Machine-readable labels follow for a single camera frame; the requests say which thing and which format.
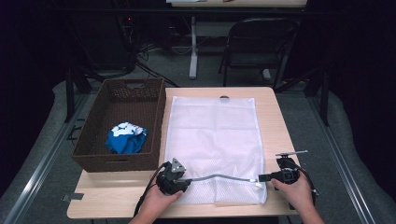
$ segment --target person's arm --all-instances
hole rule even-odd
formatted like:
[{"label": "person's arm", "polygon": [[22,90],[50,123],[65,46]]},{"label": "person's arm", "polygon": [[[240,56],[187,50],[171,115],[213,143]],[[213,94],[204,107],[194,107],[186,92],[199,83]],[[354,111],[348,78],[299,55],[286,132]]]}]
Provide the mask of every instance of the person's arm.
[{"label": "person's arm", "polygon": [[157,186],[148,190],[145,200],[140,207],[139,213],[129,222],[129,224],[151,224],[159,217],[163,211],[172,203],[177,201],[183,191],[173,195],[164,195]]},{"label": "person's arm", "polygon": [[311,188],[303,172],[300,171],[299,179],[291,185],[284,184],[276,179],[271,179],[271,183],[284,193],[304,224],[324,223],[312,202]]}]

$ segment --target blue and white object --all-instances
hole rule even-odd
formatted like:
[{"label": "blue and white object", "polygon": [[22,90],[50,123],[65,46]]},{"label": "blue and white object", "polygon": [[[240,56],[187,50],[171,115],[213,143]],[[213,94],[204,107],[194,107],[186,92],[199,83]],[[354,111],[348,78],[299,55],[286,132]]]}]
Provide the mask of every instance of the blue and white object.
[{"label": "blue and white object", "polygon": [[145,128],[123,122],[108,133],[105,145],[111,152],[118,154],[137,153],[146,141],[148,131]]}]

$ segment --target wooden table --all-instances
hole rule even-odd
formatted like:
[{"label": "wooden table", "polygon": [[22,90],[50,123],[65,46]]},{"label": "wooden table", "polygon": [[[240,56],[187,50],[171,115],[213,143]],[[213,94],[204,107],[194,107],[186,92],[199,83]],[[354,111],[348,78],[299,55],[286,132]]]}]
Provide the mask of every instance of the wooden table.
[{"label": "wooden table", "polygon": [[305,7],[307,0],[206,0],[192,3],[172,3],[173,7]]},{"label": "wooden table", "polygon": [[[167,88],[163,115],[163,136],[159,164],[163,163],[166,133],[173,96],[186,97],[253,97],[264,148],[266,174],[279,171],[276,153],[294,151],[289,132],[283,120],[275,94],[270,88]],[[134,208],[154,171],[116,173],[82,172],[75,193],[83,193],[82,200],[72,200],[67,210],[70,218],[132,217]],[[297,215],[289,210],[288,202],[270,182],[264,204],[182,204],[171,205],[162,217],[249,217]]]}]

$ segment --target black chair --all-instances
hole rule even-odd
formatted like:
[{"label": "black chair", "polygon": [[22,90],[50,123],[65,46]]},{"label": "black chair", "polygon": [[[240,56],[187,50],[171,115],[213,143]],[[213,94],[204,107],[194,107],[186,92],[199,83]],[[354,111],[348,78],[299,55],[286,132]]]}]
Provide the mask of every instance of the black chair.
[{"label": "black chair", "polygon": [[273,88],[278,82],[280,66],[289,43],[297,33],[291,19],[251,18],[239,21],[230,30],[219,68],[224,66],[223,86],[228,68],[276,69]]}]

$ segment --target mesh laundry bag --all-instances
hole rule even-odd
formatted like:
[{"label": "mesh laundry bag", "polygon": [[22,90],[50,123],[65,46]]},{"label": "mesh laundry bag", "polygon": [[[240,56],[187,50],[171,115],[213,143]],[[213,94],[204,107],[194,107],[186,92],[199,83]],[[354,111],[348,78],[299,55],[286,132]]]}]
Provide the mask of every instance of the mesh laundry bag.
[{"label": "mesh laundry bag", "polygon": [[173,158],[187,169],[183,179],[199,179],[177,203],[265,202],[265,185],[249,182],[264,172],[254,98],[175,96],[164,160]]}]

